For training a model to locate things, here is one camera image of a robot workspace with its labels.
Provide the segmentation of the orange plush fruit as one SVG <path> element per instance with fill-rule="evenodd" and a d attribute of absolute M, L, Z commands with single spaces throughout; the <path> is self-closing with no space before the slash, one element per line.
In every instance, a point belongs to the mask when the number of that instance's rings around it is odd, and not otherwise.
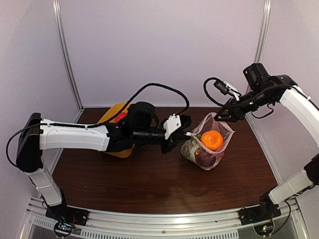
<path fill-rule="evenodd" d="M 200 141 L 206 148 L 212 151 L 218 150 L 224 143 L 222 134 L 216 130 L 203 133 Z"/>

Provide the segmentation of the yellow plastic basket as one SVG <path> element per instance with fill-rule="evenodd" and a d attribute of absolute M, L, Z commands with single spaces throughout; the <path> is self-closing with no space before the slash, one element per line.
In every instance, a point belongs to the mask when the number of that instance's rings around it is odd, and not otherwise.
<path fill-rule="evenodd" d="M 109 120 L 112 116 L 114 116 L 116 113 L 118 113 L 118 111 L 125 105 L 125 103 L 117 103 L 114 106 L 112 106 L 111 108 L 109 108 L 105 114 L 100 118 L 100 120 L 98 121 L 98 123 L 102 123 L 105 122 L 106 120 Z M 128 107 L 130 106 L 130 103 L 128 104 L 128 106 L 126 106 L 122 111 L 127 113 L 128 112 Z M 118 139 L 119 137 L 121 137 L 119 135 L 119 131 L 118 129 L 116 129 L 115 127 L 111 128 L 111 139 L 109 140 L 109 143 L 111 143 L 111 148 L 114 148 L 112 141 Z M 130 149 L 124 149 L 122 151 L 119 152 L 108 152 L 108 151 L 104 151 L 105 154 L 117 157 L 117 158 L 128 158 L 134 149 L 135 145 L 133 144 L 132 147 Z"/>

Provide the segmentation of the clear zip top bag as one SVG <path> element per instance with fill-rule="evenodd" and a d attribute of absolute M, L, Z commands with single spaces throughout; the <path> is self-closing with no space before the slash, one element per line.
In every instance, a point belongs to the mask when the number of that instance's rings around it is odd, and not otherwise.
<path fill-rule="evenodd" d="M 219 164 L 235 133 L 227 123 L 216 121 L 215 116 L 216 113 L 207 114 L 180 150 L 184 158 L 206 171 Z"/>

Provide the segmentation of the dark purple plush fruit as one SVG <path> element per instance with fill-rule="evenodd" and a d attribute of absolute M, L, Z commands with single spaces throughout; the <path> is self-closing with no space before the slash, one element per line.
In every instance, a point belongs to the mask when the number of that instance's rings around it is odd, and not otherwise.
<path fill-rule="evenodd" d="M 210 167 L 216 161 L 216 156 L 212 155 L 211 153 L 205 151 L 203 148 L 199 148 L 195 151 L 195 162 L 200 167 Z"/>

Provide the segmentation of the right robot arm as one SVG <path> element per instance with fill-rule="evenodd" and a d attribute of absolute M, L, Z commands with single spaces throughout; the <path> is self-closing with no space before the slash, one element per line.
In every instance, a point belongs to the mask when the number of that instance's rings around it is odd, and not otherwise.
<path fill-rule="evenodd" d="M 319 109 L 292 78 L 288 75 L 271 76 L 261 63 L 253 63 L 243 73 L 251 91 L 238 99 L 228 100 L 214 117 L 216 121 L 237 122 L 261 106 L 280 103 L 318 143 Z M 261 196 L 255 214 L 265 220 L 280 203 L 318 184 L 319 157 L 315 156 L 301 171 Z"/>

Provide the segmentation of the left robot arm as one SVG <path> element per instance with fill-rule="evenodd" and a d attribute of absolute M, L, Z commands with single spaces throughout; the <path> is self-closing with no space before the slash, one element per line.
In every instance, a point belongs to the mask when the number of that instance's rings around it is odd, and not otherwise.
<path fill-rule="evenodd" d="M 162 154 L 172 151 L 179 143 L 190 139 L 185 129 L 191 117 L 183 112 L 172 114 L 163 121 L 155 107 L 147 102 L 118 103 L 110 108 L 97 124 L 56 122 L 33 113 L 18 137 L 15 162 L 11 165 L 26 173 L 42 195 L 53 214 L 67 221 L 72 211 L 65 204 L 61 189 L 42 161 L 48 149 L 89 149 L 105 153 L 125 153 L 130 156 L 139 145 L 159 145 Z"/>

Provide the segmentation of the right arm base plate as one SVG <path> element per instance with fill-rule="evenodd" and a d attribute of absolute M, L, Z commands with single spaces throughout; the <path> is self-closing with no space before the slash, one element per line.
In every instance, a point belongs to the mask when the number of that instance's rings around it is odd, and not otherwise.
<path fill-rule="evenodd" d="M 239 220 L 243 226 L 269 221 L 275 217 L 279 217 L 280 215 L 280 209 L 275 208 L 275 210 L 272 212 L 264 212 L 260 206 L 254 206 L 250 208 L 243 207 L 238 211 Z"/>

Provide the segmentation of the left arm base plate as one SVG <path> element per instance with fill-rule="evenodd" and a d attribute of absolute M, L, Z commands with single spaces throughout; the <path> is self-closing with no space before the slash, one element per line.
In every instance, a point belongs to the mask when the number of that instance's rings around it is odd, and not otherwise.
<path fill-rule="evenodd" d="M 86 226 L 89 211 L 60 204 L 53 207 L 47 206 L 45 215 L 58 222 L 70 225 Z"/>

